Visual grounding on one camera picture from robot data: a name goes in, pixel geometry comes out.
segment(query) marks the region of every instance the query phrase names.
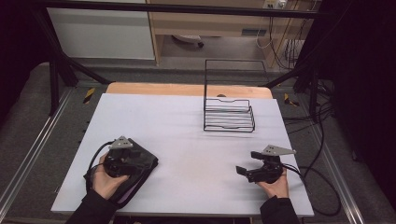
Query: wooden panel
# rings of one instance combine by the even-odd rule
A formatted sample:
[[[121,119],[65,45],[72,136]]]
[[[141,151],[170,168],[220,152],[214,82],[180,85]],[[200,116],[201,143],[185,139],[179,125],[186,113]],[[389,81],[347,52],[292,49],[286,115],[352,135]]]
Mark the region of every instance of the wooden panel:
[[[204,85],[114,82],[108,85],[106,93],[204,96]],[[208,96],[219,94],[227,97],[273,98],[271,91],[264,87],[215,85],[208,87]]]

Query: floor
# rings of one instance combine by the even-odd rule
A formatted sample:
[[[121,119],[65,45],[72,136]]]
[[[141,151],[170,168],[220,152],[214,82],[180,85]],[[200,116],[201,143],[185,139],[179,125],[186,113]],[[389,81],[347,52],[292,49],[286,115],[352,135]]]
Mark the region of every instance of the floor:
[[[206,59],[264,60],[254,38],[209,36],[203,37],[203,41],[205,45],[200,49],[168,36],[165,38],[160,65],[134,62],[127,64],[128,66],[94,66],[92,70],[117,81],[197,84],[203,83]],[[259,84],[268,81],[267,78],[272,80],[286,73],[285,70],[268,67],[266,70],[268,77],[260,80]],[[242,71],[226,76],[235,83],[240,81],[242,75],[247,74]],[[20,100],[13,106],[2,125],[0,160],[6,161],[0,167],[0,190],[3,194],[0,212],[4,215],[3,223],[62,223],[67,219],[67,216],[51,213],[50,208],[56,197],[56,189],[62,185],[100,95],[106,91],[105,85],[95,83],[82,74],[78,76],[80,83],[77,87],[63,88],[69,98],[62,115],[50,130],[50,135],[40,145],[39,153],[33,154],[31,149],[32,146],[40,144],[35,140],[42,134],[43,126],[49,120],[50,85],[46,65],[38,66],[32,72]],[[298,151],[296,160],[300,166],[307,166],[318,153],[321,129],[318,128],[319,125],[311,125],[310,120],[295,119],[306,116],[304,105],[308,95],[294,93],[293,82],[294,79],[291,78],[273,88],[272,92],[278,100],[291,145]],[[330,87],[332,83],[323,80],[322,85]],[[95,92],[91,100],[88,104],[83,104],[88,89],[92,87]],[[320,95],[318,102],[325,105],[328,100],[328,95]],[[323,115],[325,116],[322,123],[327,151],[321,154],[314,167],[330,182],[339,183],[334,180],[334,169],[329,166],[329,156],[332,157],[341,173],[341,183],[345,183],[361,220],[351,220],[351,211],[348,208],[350,202],[343,202],[340,212],[329,216],[337,210],[337,197],[330,185],[314,172],[307,176],[307,183],[311,203],[319,212],[314,217],[306,217],[304,223],[396,223],[394,210],[368,168],[364,163],[353,161],[352,152],[338,126],[336,115],[329,110]],[[30,169],[25,172],[27,176],[21,179],[20,187],[11,190],[9,184],[15,179],[14,175],[24,163],[26,155],[32,155],[35,159],[29,164]],[[16,193],[7,200],[8,203],[4,203],[7,196],[5,192]]]

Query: person's left hand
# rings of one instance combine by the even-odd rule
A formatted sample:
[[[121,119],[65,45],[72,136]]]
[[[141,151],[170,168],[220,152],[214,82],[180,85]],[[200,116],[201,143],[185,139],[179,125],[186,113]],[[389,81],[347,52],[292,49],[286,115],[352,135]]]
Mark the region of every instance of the person's left hand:
[[[114,192],[116,192],[117,188],[128,179],[127,175],[119,176],[119,177],[111,177],[103,166],[103,162],[105,162],[106,154],[103,155],[100,160],[98,167],[96,168],[95,174],[93,175],[93,190],[95,190],[100,196],[104,199],[108,200]]]

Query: black sleeve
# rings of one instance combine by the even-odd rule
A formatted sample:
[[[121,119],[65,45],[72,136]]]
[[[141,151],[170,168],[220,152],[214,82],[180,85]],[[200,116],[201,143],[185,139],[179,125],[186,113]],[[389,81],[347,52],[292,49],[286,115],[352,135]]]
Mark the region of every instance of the black sleeve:
[[[108,224],[116,211],[115,205],[92,189],[82,199],[81,205],[66,224]]]
[[[260,211],[263,224],[300,223],[289,198],[278,199],[274,196],[262,205]]]

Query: aluminum strip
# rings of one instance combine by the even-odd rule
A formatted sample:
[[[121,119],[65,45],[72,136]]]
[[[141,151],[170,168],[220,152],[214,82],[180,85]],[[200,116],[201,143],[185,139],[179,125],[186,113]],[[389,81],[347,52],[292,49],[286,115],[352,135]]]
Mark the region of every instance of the aluminum strip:
[[[64,109],[69,101],[70,95],[74,88],[67,88],[60,100],[60,104],[58,109],[55,111],[52,117],[49,117],[46,121],[46,124],[41,129],[38,137],[36,138],[35,142],[32,144],[29,152],[26,154],[23,162],[21,163],[18,171],[12,177],[12,180],[9,182],[6,190],[4,191],[3,195],[0,198],[0,223],[3,222],[9,207],[14,202],[18,192],[20,191],[26,177],[29,175],[30,171],[35,164],[38,156],[44,145],[46,144],[50,134],[55,127],[56,123],[59,120],[59,117],[64,112]]]
[[[308,116],[309,103],[306,100],[306,97],[303,97],[301,94],[296,94],[296,95],[305,114]],[[318,146],[320,147],[320,139],[321,139],[320,128],[318,127],[318,125],[312,125],[311,130],[313,131],[315,140]],[[359,210],[359,207],[356,205],[355,200],[353,199],[352,193],[350,192],[349,187],[347,186],[347,182],[345,181],[344,176],[342,175],[340,169],[338,168],[338,165],[334,160],[329,147],[326,144],[326,140],[324,140],[323,142],[322,156],[328,168],[330,176],[332,178],[332,182],[334,183],[335,188],[338,190],[338,193],[340,194],[341,203],[344,206],[344,210],[349,219],[349,222],[351,224],[363,224],[364,220],[361,215],[361,211]]]

